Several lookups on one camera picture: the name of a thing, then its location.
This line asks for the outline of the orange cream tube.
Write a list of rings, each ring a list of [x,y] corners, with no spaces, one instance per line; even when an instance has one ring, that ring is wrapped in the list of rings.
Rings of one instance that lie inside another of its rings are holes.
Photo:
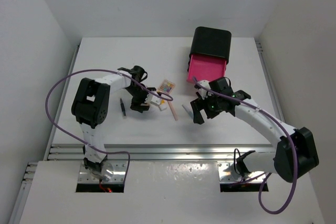
[[[160,105],[159,105],[159,109],[160,109],[160,111],[162,112],[162,111],[164,111],[164,110],[167,109],[167,105],[166,105],[166,103],[165,103],[165,100],[163,100],[163,99],[161,98],[162,94],[160,93],[160,91],[159,91],[157,94],[160,96]]]

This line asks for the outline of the black lipstick pen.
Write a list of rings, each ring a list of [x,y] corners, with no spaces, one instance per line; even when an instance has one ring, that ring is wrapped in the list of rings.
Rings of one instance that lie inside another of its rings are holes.
[[[122,98],[120,98],[120,107],[121,107],[123,118],[126,118],[127,114],[126,114],[126,110],[125,110],[125,106],[124,106],[124,102],[123,102]]]

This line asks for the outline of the colourful eyeshadow palette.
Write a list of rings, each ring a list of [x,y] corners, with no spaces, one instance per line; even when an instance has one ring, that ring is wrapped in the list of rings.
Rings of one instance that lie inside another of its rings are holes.
[[[173,82],[164,79],[163,82],[159,85],[157,90],[165,94],[171,94],[174,88],[175,84]]]

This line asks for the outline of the pink drawer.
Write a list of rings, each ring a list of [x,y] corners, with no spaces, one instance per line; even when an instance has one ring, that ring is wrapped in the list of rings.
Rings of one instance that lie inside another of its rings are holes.
[[[192,54],[188,66],[187,82],[192,83],[193,77],[198,81],[213,81],[225,75],[227,60],[221,57]]]

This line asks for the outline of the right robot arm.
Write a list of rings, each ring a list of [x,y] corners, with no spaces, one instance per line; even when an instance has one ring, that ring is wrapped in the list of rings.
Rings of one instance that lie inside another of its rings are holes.
[[[273,146],[272,152],[251,150],[234,159],[233,172],[244,177],[263,171],[279,175],[292,183],[319,165],[319,157],[312,132],[288,125],[270,115],[243,90],[233,91],[230,82],[222,77],[214,81],[193,79],[197,99],[191,102],[193,122],[203,124],[201,111],[208,119],[222,112],[244,121]]]

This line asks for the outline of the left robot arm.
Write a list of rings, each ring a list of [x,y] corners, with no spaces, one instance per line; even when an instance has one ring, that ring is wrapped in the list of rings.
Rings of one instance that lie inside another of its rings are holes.
[[[131,110],[140,113],[148,111],[151,93],[142,89],[142,84],[136,84],[142,83],[147,77],[142,67],[134,66],[131,69],[119,68],[117,73],[102,78],[83,78],[80,81],[71,113],[80,124],[86,142],[83,148],[85,168],[94,174],[102,174],[108,156],[99,133],[100,124],[107,118],[110,95],[125,89],[132,96]]]

